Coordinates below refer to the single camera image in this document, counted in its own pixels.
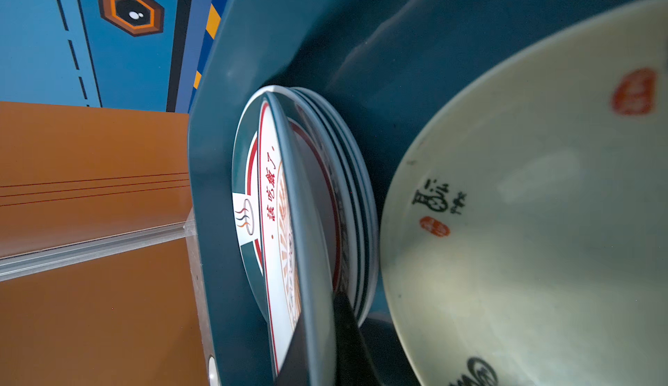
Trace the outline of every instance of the yellow block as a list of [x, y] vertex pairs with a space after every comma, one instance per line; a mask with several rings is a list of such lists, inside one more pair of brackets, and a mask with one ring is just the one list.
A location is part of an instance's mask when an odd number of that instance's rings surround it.
[[202, 75], [199, 71], [195, 72], [195, 84], [193, 86], [197, 89], [200, 86], [200, 80], [202, 80]]
[[218, 31], [219, 24], [221, 24], [221, 15], [219, 15], [218, 12], [216, 12], [216, 8], [211, 5], [211, 9], [209, 9], [209, 19], [206, 23], [206, 31], [211, 35], [211, 38], [216, 38], [216, 31]]

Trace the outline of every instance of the orange panel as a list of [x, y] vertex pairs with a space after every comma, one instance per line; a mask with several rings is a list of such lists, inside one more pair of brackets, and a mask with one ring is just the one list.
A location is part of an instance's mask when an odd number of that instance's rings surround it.
[[0, 257], [185, 221], [188, 115], [0, 102]]
[[207, 384], [184, 239], [2, 282], [0, 303], [0, 385]]

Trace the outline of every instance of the metal strip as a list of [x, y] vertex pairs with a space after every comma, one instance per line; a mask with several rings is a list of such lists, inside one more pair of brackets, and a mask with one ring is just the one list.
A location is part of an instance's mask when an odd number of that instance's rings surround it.
[[183, 222], [0, 260], [0, 282], [184, 238]]

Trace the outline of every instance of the dark red line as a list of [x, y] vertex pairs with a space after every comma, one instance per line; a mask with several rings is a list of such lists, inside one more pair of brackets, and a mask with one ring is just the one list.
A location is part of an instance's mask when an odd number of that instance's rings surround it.
[[189, 188], [190, 185], [186, 184], [185, 186], [174, 186], [170, 188], [155, 188], [155, 189], [143, 189], [143, 190], [129, 190], [129, 191], [119, 191], [116, 193], [103, 193], [99, 195], [88, 195], [88, 196], [76, 196], [74, 198], [62, 198], [62, 199], [49, 199], [49, 200], [35, 200], [34, 202], [23, 202], [20, 204], [9, 204], [9, 205], [0, 205], [2, 206], [16, 206], [16, 205], [27, 205], [27, 204], [38, 204], [42, 202], [55, 202], [57, 200], [71, 200], [71, 199], [82, 199], [82, 198], [95, 198], [96, 196], [107, 196], [107, 195], [121, 195], [126, 193], [136, 193], [138, 191], [150, 191], [150, 190], [161, 190], [161, 189], [177, 189], [177, 188]]
[[159, 175], [174, 175], [174, 174], [188, 174], [188, 172], [146, 174], [146, 175], [130, 175], [128, 177], [118, 177], [118, 178], [102, 178], [102, 179], [70, 180], [70, 181], [52, 181], [51, 183], [11, 184], [9, 186], [0, 186], [0, 189], [3, 189], [3, 188], [18, 188], [20, 186], [37, 186], [37, 185], [40, 185], [40, 184], [80, 183], [82, 181], [100, 181], [100, 180], [117, 180], [117, 179], [138, 179], [138, 178], [143, 178], [143, 177], [155, 177], [155, 176], [159, 176]]
[[114, 184], [112, 186], [98, 186], [96, 188], [78, 188], [78, 189], [65, 189], [65, 190], [51, 190], [51, 191], [37, 191], [35, 193], [20, 193], [15, 195], [1, 195], [0, 198], [9, 198], [11, 196], [30, 196], [30, 195], [42, 195], [46, 193], [57, 193], [59, 191], [74, 191], [74, 190], [93, 190], [93, 189], [107, 189], [107, 188], [119, 188], [121, 186], [137, 186], [138, 184], [154, 184], [154, 183], [171, 183], [172, 181], [188, 181], [189, 179], [179, 179], [179, 180], [163, 180], [163, 181], [148, 181], [146, 183], [127, 183], [127, 184]]

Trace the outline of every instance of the light blue panel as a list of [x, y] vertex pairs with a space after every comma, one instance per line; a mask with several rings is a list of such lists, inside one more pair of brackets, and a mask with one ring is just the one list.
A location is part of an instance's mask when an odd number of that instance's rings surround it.
[[2, 0], [0, 100], [100, 106], [77, 0], [61, 3], [69, 31], [63, 26], [56, 0]]
[[100, 16], [97, 0], [81, 0], [104, 107], [166, 109], [177, 0], [164, 7], [164, 31], [133, 37]]

